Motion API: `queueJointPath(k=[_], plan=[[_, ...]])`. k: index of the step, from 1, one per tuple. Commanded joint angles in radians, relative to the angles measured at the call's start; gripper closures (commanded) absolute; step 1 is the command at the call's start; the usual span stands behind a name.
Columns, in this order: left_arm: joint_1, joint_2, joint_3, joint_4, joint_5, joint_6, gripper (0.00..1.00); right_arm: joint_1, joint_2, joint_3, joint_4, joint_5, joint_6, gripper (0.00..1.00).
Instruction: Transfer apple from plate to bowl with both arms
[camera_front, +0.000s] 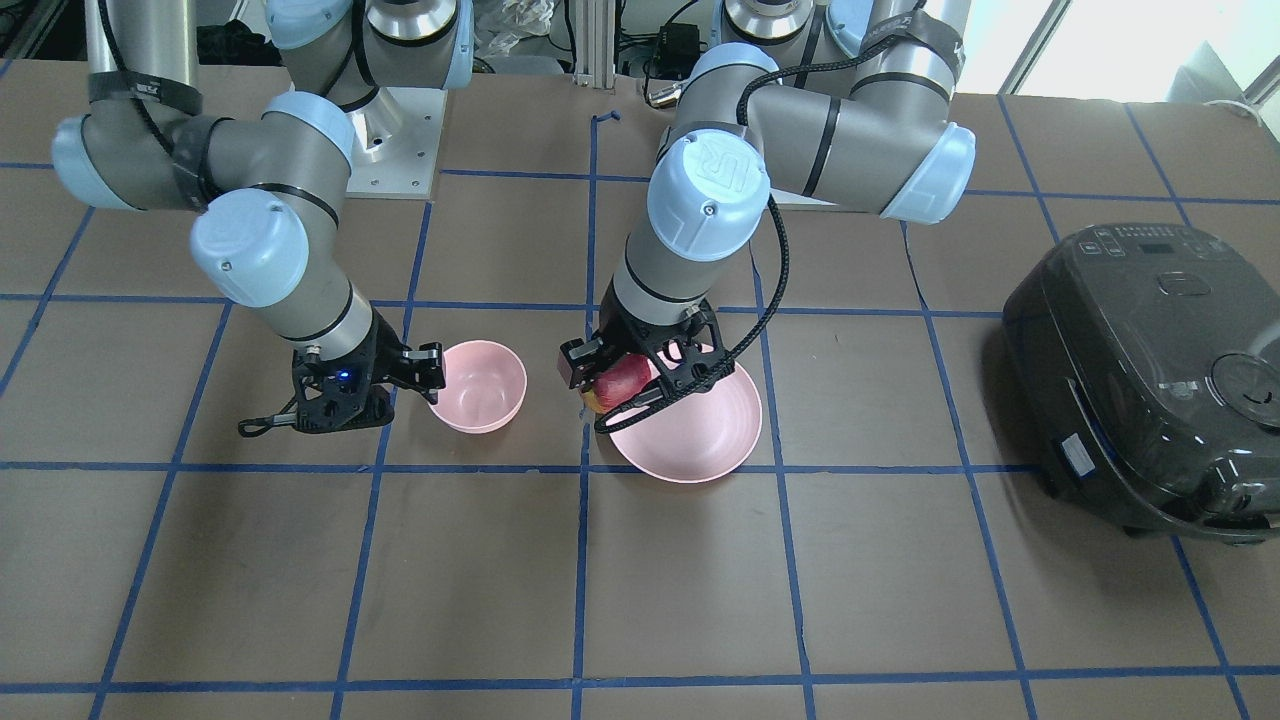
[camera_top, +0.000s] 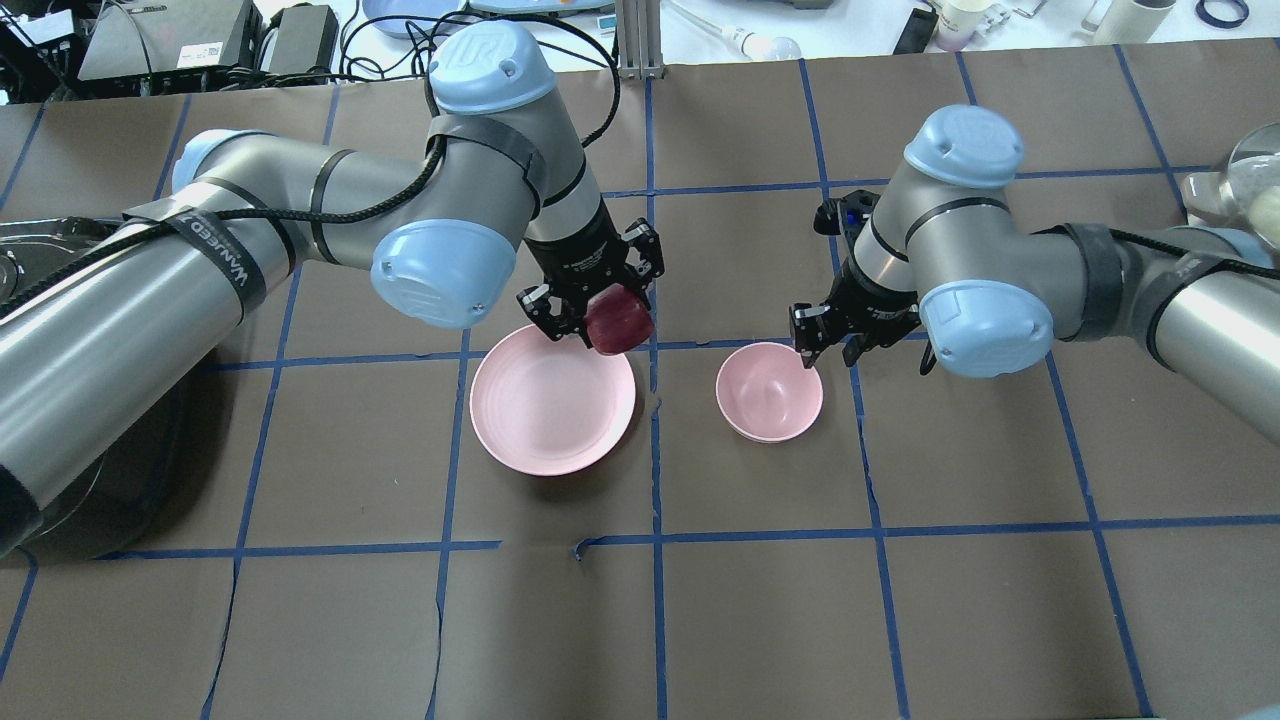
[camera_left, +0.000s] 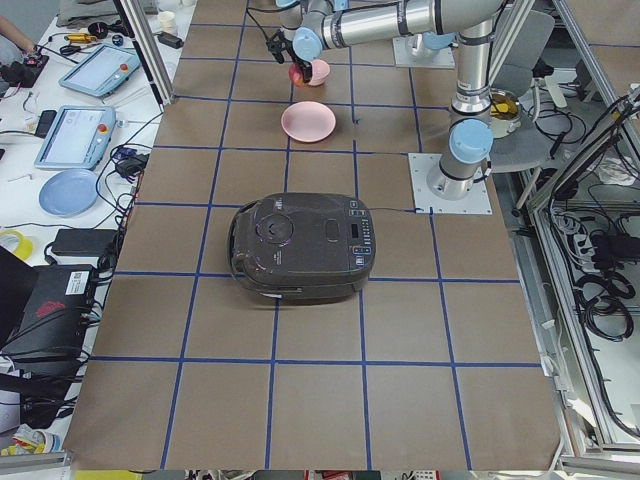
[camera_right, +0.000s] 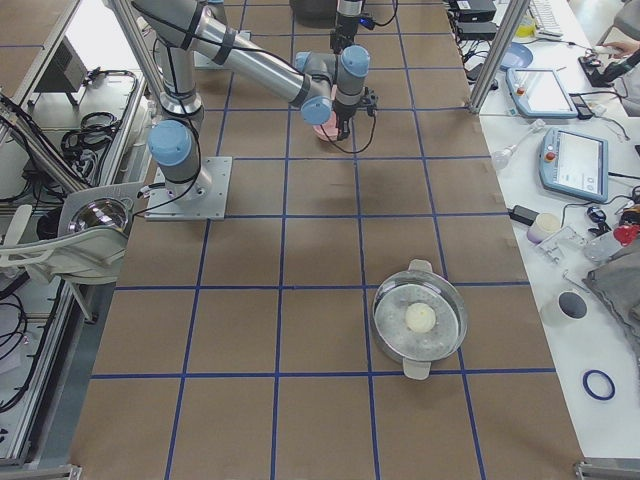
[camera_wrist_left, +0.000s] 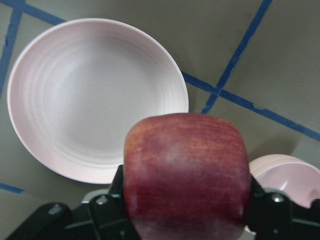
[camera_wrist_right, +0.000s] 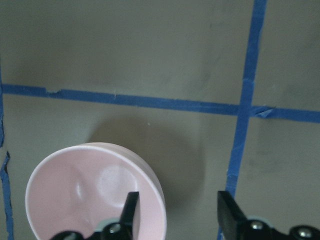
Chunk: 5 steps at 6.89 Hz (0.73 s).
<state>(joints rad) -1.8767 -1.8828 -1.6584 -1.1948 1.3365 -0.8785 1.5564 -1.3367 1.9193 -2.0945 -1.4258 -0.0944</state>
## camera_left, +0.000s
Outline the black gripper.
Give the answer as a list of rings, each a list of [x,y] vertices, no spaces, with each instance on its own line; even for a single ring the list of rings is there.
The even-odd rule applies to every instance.
[[[306,60],[302,60],[297,56],[293,49],[293,42],[285,37],[285,34],[281,30],[277,30],[266,40],[266,47],[268,52],[274,57],[277,63],[283,64],[285,62],[284,53],[287,53],[294,64],[297,64],[301,73],[301,81],[303,84],[308,84],[313,78],[313,66],[312,63]]]

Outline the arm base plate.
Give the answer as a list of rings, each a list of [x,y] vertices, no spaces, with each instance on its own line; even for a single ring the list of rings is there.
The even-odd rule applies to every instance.
[[[414,209],[422,214],[491,215],[486,180],[480,167],[467,180],[448,178],[441,154],[409,153]]]
[[[455,68],[451,45],[456,34],[425,32],[393,39],[395,64],[406,68],[446,69]]]

